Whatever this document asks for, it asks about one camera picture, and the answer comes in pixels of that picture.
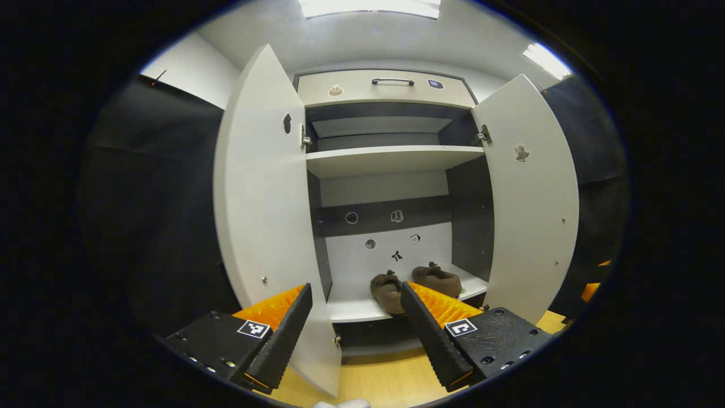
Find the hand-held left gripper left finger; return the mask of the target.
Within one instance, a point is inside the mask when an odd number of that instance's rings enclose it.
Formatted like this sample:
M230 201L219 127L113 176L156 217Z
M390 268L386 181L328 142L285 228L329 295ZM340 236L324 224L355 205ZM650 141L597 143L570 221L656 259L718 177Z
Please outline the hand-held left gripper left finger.
M270 394L282 381L312 307L307 282L233 314L208 312L167 336L165 345L226 382Z

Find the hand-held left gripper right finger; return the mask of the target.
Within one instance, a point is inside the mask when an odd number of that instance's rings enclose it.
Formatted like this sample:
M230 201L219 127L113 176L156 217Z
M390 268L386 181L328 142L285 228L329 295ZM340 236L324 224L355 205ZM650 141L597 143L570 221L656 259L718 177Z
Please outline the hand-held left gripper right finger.
M402 284L400 301L448 392L510 370L553 338L506 308L482 311L414 282Z

